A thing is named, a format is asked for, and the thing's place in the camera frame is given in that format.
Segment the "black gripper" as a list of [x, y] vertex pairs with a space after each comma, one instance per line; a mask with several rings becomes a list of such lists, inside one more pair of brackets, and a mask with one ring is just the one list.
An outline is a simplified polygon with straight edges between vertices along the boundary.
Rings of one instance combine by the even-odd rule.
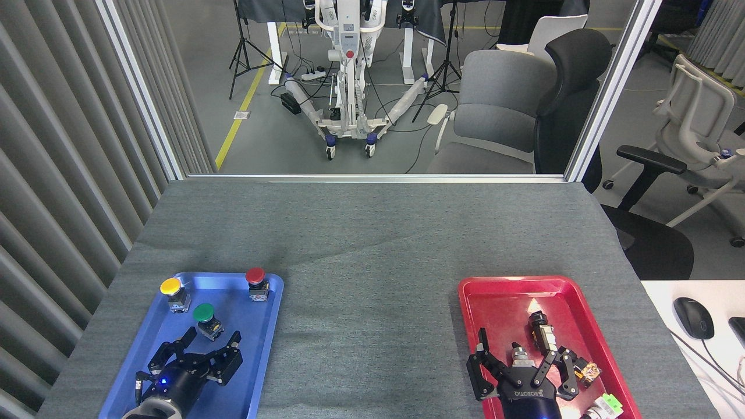
[[184, 355], [196, 334], [196, 327], [190, 326], [181, 338], [158, 347], [147, 364], [150, 374], [139, 371], [139, 382], [152, 382], [145, 392], [139, 390], [139, 406], [151, 399], [163, 399], [174, 408], [192, 409], [208, 380], [220, 386], [228, 384], [243, 361], [240, 331], [235, 331], [220, 349], [206, 354], [186, 353], [186, 363], [167, 364], [172, 356]]
[[[477, 401], [489, 397], [500, 398], [503, 417], [505, 418], [561, 418], [556, 402], [556, 387], [545, 377], [552, 365], [557, 369], [562, 380], [557, 388], [558, 397], [574, 400], [579, 395], [577, 377], [574, 373], [574, 361], [577, 356], [566, 347], [549, 350], [540, 368], [517, 366], [508, 368], [489, 350], [487, 331], [481, 327], [477, 332], [478, 343], [474, 353], [466, 360], [471, 387]], [[498, 383], [498, 394], [492, 382], [484, 377], [482, 368], [492, 374]]]

